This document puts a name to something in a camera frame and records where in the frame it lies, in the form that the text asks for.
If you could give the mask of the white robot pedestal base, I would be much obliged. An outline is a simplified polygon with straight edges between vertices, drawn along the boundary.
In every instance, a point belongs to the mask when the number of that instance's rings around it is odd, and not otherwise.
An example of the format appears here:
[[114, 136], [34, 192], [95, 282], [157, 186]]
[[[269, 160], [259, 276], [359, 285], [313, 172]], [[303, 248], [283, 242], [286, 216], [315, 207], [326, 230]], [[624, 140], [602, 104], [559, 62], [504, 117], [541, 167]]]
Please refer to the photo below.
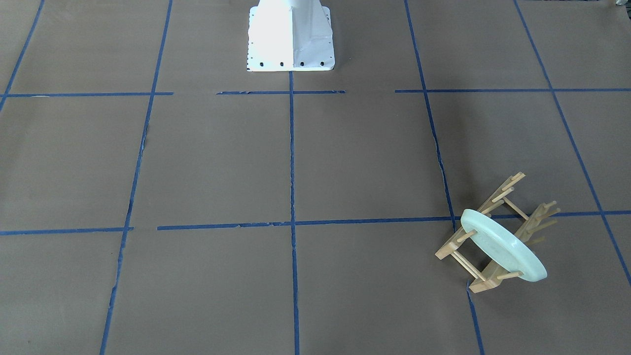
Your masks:
[[331, 11], [319, 0], [260, 0], [249, 10], [246, 70], [334, 69]]

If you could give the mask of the light green ceramic plate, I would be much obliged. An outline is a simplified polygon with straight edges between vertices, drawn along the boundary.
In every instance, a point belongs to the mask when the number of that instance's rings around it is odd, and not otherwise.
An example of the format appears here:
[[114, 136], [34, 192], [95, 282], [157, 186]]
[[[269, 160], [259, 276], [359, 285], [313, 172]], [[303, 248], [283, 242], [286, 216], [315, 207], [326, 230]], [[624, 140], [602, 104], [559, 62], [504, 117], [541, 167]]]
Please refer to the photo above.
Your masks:
[[537, 282], [548, 276], [546, 268], [534, 252], [489, 216], [465, 209], [460, 224], [464, 231], [474, 231], [475, 234], [470, 237], [473, 243], [510, 274], [516, 273], [519, 278], [528, 282]]

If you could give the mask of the wooden dish rack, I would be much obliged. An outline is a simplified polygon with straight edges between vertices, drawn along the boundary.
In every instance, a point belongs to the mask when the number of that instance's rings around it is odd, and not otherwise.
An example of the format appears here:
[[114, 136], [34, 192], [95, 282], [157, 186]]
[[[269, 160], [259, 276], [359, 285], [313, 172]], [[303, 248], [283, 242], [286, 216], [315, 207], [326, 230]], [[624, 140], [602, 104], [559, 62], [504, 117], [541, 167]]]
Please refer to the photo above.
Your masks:
[[[557, 202], [552, 201], [540, 204], [527, 215], [514, 204], [508, 196], [524, 177], [523, 172], [509, 176], [478, 209], [465, 209], [460, 216], [460, 228], [435, 253], [439, 260], [453, 257], [474, 278], [468, 287], [473, 293], [496, 288], [507, 279], [538, 282], [548, 276], [545, 266], [528, 243], [533, 234], [554, 225], [557, 221], [552, 216], [561, 210]], [[517, 231], [511, 232], [492, 219], [492, 213], [502, 206], [509, 207], [523, 219]], [[459, 252], [459, 248], [469, 240], [491, 259], [483, 270], [478, 270]]]

